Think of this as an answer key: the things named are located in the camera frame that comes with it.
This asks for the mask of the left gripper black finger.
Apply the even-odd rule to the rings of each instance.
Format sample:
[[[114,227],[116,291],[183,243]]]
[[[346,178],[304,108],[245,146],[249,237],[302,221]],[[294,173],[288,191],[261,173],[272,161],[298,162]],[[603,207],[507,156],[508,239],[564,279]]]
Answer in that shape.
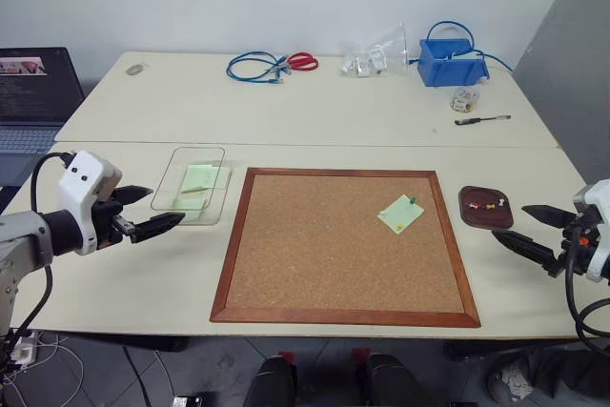
[[[167,212],[158,214],[147,221],[137,223],[129,233],[132,243],[140,243],[145,240],[162,235],[177,226],[186,216],[181,212]]]
[[[123,206],[131,205],[153,193],[152,189],[128,185],[116,189],[116,200]]]

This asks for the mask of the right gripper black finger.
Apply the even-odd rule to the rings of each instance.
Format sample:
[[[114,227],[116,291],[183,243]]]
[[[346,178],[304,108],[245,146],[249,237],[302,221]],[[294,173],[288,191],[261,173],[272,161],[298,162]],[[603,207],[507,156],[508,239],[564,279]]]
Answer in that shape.
[[[556,267],[554,252],[535,242],[532,238],[508,230],[493,230],[494,238],[505,248],[537,264],[551,274]]]
[[[557,229],[568,227],[577,217],[574,213],[549,205],[526,205],[521,209],[537,221]]]

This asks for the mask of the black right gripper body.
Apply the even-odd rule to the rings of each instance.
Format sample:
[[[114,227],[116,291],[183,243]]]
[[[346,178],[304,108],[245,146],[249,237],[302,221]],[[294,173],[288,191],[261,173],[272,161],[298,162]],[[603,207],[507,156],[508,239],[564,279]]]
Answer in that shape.
[[[568,253],[575,249],[573,271],[576,275],[584,275],[590,264],[592,256],[597,249],[597,230],[593,228],[596,219],[585,214],[577,214],[576,219],[566,228],[562,229],[564,240],[561,242],[561,254],[556,258],[555,270],[549,274],[557,278],[567,268]],[[572,235],[576,228],[580,228],[579,241],[572,243]]]

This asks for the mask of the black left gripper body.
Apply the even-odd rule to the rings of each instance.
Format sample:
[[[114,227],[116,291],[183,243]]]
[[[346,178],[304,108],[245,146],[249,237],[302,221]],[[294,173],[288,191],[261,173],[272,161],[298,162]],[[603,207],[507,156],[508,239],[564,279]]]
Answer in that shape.
[[[96,201],[91,209],[98,250],[119,243],[133,230],[134,224],[121,216],[123,205],[116,200],[116,190],[104,201]]]

